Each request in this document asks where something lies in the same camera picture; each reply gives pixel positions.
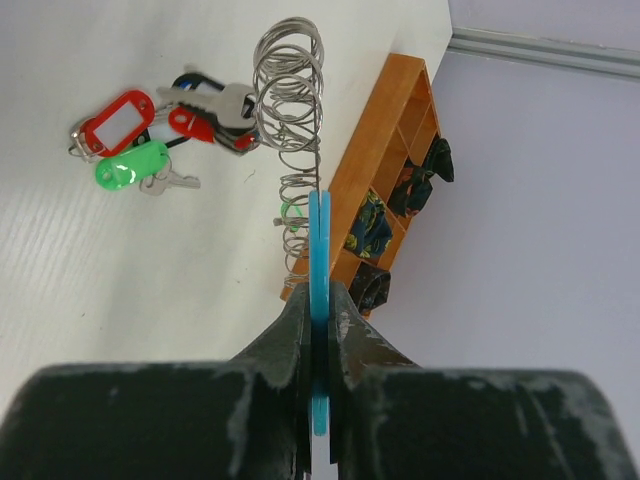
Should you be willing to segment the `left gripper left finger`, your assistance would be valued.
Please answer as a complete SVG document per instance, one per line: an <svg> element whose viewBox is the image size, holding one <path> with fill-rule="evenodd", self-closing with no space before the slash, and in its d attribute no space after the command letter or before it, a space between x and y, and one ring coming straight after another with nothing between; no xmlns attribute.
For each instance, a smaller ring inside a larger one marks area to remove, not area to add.
<svg viewBox="0 0 640 480"><path fill-rule="evenodd" d="M5 479L301 479L311 469L309 293L227 361L58 364L1 424Z"/></svg>

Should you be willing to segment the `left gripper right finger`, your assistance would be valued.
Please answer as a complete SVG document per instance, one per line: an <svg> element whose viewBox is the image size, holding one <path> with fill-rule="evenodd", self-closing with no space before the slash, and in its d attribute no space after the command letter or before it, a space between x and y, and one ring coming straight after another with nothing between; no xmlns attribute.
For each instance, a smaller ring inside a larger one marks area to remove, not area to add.
<svg viewBox="0 0 640 480"><path fill-rule="evenodd" d="M342 479L635 479L597 385L576 371L424 368L331 285L330 458Z"/></svg>

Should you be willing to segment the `green tag key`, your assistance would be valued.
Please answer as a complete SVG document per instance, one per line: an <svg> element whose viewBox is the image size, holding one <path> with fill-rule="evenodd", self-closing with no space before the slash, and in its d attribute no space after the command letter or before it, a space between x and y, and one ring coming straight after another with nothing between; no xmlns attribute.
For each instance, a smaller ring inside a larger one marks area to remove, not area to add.
<svg viewBox="0 0 640 480"><path fill-rule="evenodd" d="M102 159L95 169L95 181L112 192L137 184L142 193L150 196L160 196L170 188L199 189L201 186L197 177L182 176L173 170L169 149L159 141Z"/></svg>

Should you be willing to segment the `red tag key bunch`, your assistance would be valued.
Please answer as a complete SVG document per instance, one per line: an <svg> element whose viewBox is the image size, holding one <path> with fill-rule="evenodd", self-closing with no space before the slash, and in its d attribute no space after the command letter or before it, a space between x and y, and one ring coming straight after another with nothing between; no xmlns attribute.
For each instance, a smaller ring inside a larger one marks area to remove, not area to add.
<svg viewBox="0 0 640 480"><path fill-rule="evenodd" d="M185 67L185 73L178 76L172 87L183 90L195 90L201 93L220 93L225 84L204 73ZM255 102L247 96L241 110L243 118L253 120ZM244 155L258 146L258 132L254 130L231 130L221 126L215 115L196 113L196 109L184 107L178 103L164 103L155 111L155 118L136 138L131 147L157 140L165 143L167 148L183 144L190 139L217 144L236 155ZM82 158L86 163L95 163L99 154L89 149L84 139L84 127L91 118L81 120L70 132L71 144L67 152L71 156Z"/></svg>

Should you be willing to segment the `blue handled key organiser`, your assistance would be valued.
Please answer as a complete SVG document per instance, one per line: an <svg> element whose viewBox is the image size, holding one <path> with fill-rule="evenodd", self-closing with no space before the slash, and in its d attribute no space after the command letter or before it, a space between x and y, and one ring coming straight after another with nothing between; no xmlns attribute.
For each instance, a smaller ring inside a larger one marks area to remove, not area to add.
<svg viewBox="0 0 640 480"><path fill-rule="evenodd" d="M327 341L330 313L331 196L321 187L324 45L316 25L299 16L274 24L253 55L255 118L261 142L276 150L287 172L280 179L280 216L289 288L308 291L312 431L329 431Z"/></svg>

